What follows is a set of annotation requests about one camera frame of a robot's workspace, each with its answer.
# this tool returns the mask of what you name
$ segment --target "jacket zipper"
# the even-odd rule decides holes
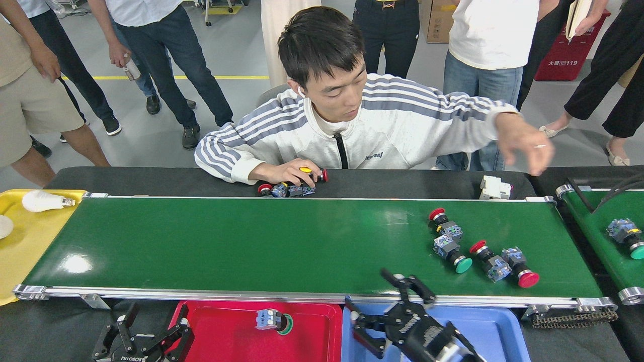
[[[337,151],[340,153],[340,162],[342,162],[342,168],[348,169],[349,163],[346,160],[345,143],[342,141],[342,135],[337,133],[333,136],[333,138],[336,139]]]

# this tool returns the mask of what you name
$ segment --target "yellow tray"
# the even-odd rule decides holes
[[[32,213],[23,207],[23,196],[29,189],[14,189],[0,193],[0,214],[14,222],[14,230],[0,239],[0,305],[16,301],[12,290],[23,282],[49,244],[76,210],[64,209]],[[78,205],[85,191],[45,190],[76,200]]]

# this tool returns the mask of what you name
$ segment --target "standing person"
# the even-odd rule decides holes
[[[556,121],[539,128],[554,137],[568,128],[573,118],[588,119],[617,80],[644,54],[644,0],[628,0],[601,38],[591,72],[584,78]],[[612,137],[606,143],[613,166],[630,166],[624,150],[629,137],[644,122],[644,66],[637,71],[612,109],[603,128]]]
[[[550,52],[557,38],[568,19],[568,10],[573,0],[560,0],[555,4],[554,9],[548,10],[543,7],[539,8],[539,21],[536,23],[535,36],[532,38],[530,54],[527,58],[527,64],[524,66],[523,76],[521,78],[521,87],[519,96],[516,100],[516,108],[521,110],[523,103],[526,101],[527,94],[530,92],[532,82],[539,70],[539,65],[544,57]],[[588,16],[577,26],[574,33],[581,35],[588,31],[601,18],[601,14],[606,8],[608,0],[594,0]]]
[[[18,3],[27,14],[36,32],[47,45],[47,48],[58,58],[62,73],[78,88],[80,94],[90,105],[91,110],[96,114],[96,117],[103,121],[103,126],[108,136],[118,135],[122,130],[120,122],[114,117],[114,111],[109,106],[105,93],[103,93],[103,90],[82,63],[56,13],[49,8],[44,0],[18,0]],[[85,120],[76,98],[69,87],[64,82],[62,83],[74,107],[76,107],[81,118]],[[65,142],[63,136],[61,136],[61,142]]]
[[[261,0],[261,33],[264,36],[271,88],[284,84],[287,80],[286,71],[278,56],[279,35],[296,12],[319,5],[320,0]]]
[[[556,0],[454,1],[454,25],[445,58],[443,91],[461,91],[516,104],[523,65],[527,62],[539,6]],[[439,156],[436,168],[468,169],[468,156]],[[503,170],[497,143],[471,155],[472,171]]]
[[[112,20],[112,29],[114,34],[116,34],[118,41],[125,48],[129,48],[128,41],[125,39],[125,35],[118,29],[114,20]],[[129,54],[132,58],[132,61],[137,66],[141,76],[135,80],[137,87],[143,92],[143,95],[146,97],[146,111],[151,115],[156,115],[161,110],[161,102],[159,102],[159,96],[156,94],[156,89],[152,83],[152,78],[150,77],[150,71],[147,69],[147,66],[142,62],[138,56],[134,53]],[[172,70],[172,62],[170,61],[170,55],[167,53],[166,57],[168,65],[170,65],[170,70]],[[191,110],[197,107],[197,103],[190,99],[185,99],[185,102],[188,104],[188,108]]]
[[[44,187],[55,173],[32,147],[29,132],[62,132],[72,148],[96,166],[108,167],[99,143],[74,109],[56,56],[15,0],[0,0],[0,167],[11,165]]]
[[[222,126],[232,122],[232,109],[217,80],[205,64],[204,53],[181,0],[89,0],[94,16],[109,45],[109,58],[118,67],[125,65],[124,54],[132,51],[114,34],[110,15],[125,35],[133,51],[143,59],[154,78],[161,98],[184,128],[182,145],[194,149],[201,130],[194,112],[176,85],[168,65],[166,49]]]
[[[421,29],[418,0],[356,0],[353,22],[365,38],[366,72],[378,72],[384,45],[384,72],[406,78]]]

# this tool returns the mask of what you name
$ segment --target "striped jacket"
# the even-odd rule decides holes
[[[498,100],[443,94],[391,75],[369,74],[360,110],[339,136],[322,132],[309,98],[280,93],[239,123],[208,133],[194,152],[199,167],[245,182],[262,162],[310,159],[320,168],[409,169],[427,158],[473,152],[497,139],[496,114],[516,112]]]

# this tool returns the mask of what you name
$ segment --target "person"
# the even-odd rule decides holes
[[[325,6],[304,9],[279,39],[290,89],[236,124],[208,133],[195,162],[228,182],[299,185],[320,167],[409,169],[434,155],[473,151],[498,138],[512,163],[539,175],[554,149],[509,104],[366,73],[357,26]]]
[[[500,99],[516,105],[518,90],[535,32],[540,4],[554,0],[455,0],[454,25],[445,58],[443,91]],[[436,158],[437,169],[502,171],[497,143],[471,154]]]
[[[568,19],[568,10],[572,2],[573,0],[561,0],[554,4],[554,6],[539,7],[540,20],[536,23],[535,35],[532,38],[527,64],[524,65],[521,86],[519,87],[519,96],[516,100],[516,108],[518,110],[521,110],[523,103],[526,101],[541,61],[550,52],[550,48],[552,48],[557,35],[561,33]],[[588,16],[577,26],[574,33],[581,35],[594,26],[601,18],[601,14],[606,8],[607,3],[608,0],[594,0]]]
[[[110,20],[114,34],[117,36],[117,39],[121,43],[121,46],[129,49],[130,46],[128,44],[128,41],[125,39],[125,35],[123,35],[123,33],[118,29],[118,26],[116,25],[116,23],[114,23],[114,20],[111,18]],[[161,102],[159,101],[159,96],[156,92],[155,85],[152,83],[150,71],[147,69],[146,64],[142,62],[135,53],[129,54],[129,57],[132,59],[139,72],[141,73],[141,76],[138,79],[135,79],[135,83],[137,84],[137,87],[143,92],[143,95],[146,98],[146,111],[150,115],[156,115],[157,113],[159,113],[159,111],[161,111]],[[166,57],[168,65],[170,65],[170,70],[172,70],[172,62],[170,60],[170,55],[167,53],[167,49]],[[187,103],[188,108],[190,108],[191,110],[197,107],[197,103],[191,99],[186,99],[185,102]]]
[[[41,36],[45,45],[47,45],[47,48],[58,58],[63,74],[74,83],[79,93],[90,105],[91,110],[96,114],[96,117],[103,122],[108,136],[118,135],[123,128],[114,116],[114,111],[109,106],[105,93],[85,68],[53,10],[43,0],[19,0],[18,3],[27,14],[29,21]],[[85,120],[85,115],[80,111],[81,109],[73,93],[67,87],[67,84],[62,83],[74,107],[81,118]],[[64,137],[61,137],[61,142],[65,142]]]
[[[16,0],[0,0],[0,167],[11,165],[44,187],[55,173],[29,132],[61,132],[96,166],[109,166],[99,143],[57,79],[61,68]]]
[[[168,65],[166,49],[184,71],[199,95],[222,126],[232,121],[232,109],[217,80],[206,66],[204,53],[181,0],[89,0],[109,46],[112,64],[125,66],[124,54],[132,51],[121,44],[112,29],[110,15],[132,50],[143,59],[154,78],[161,98],[184,128],[182,146],[194,149],[201,130],[194,112],[176,85]]]
[[[261,0],[261,34],[264,38],[270,87],[286,83],[287,76],[278,56],[278,38],[296,12],[319,6],[320,0]]]
[[[356,0],[353,22],[365,40],[367,73],[377,73],[384,46],[386,74],[406,78],[421,29],[417,0]]]
[[[564,105],[562,115],[539,128],[554,137],[570,125],[573,118],[588,119],[608,91],[644,54],[644,0],[628,0],[601,38],[591,62],[591,72]],[[603,128],[611,135],[606,143],[609,163],[630,166],[624,150],[629,137],[644,121],[644,68],[640,64]]]

